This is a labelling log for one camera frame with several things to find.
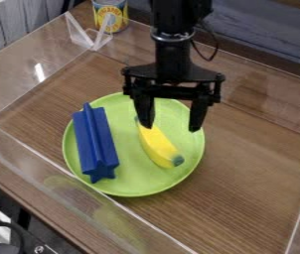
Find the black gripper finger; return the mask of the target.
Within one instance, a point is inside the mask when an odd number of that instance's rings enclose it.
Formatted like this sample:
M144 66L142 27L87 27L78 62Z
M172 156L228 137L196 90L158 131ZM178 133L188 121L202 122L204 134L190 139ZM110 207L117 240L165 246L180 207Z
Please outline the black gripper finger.
M142 126L150 129L153 127L156 117L154 98L146 94L138 94L134 97L134 107Z
M200 95L192 103L190 108L190 121L189 121L189 131L197 132L204 124L205 117L209 108L209 97L207 95Z

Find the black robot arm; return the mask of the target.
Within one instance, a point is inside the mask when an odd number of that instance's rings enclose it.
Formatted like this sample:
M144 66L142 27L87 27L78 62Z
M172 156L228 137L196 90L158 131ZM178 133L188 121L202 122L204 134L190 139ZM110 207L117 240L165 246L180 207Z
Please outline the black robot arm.
M123 94L133 99L138 120L146 128L152 128L154 123L156 97L190 100L189 131L197 132L208 108L221 102L225 81L220 72L200 67L190 58L196 25L213 12L213 0L149 2L156 61L122 69Z

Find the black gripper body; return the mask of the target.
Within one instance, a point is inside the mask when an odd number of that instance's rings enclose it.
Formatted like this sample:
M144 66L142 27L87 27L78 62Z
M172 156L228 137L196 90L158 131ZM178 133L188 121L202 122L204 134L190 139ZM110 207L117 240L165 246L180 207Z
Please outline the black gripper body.
M121 72L125 77L123 94L132 98L145 95L196 100L205 96L208 103L221 102L225 76L193 63L189 43L158 43L156 61L128 66Z

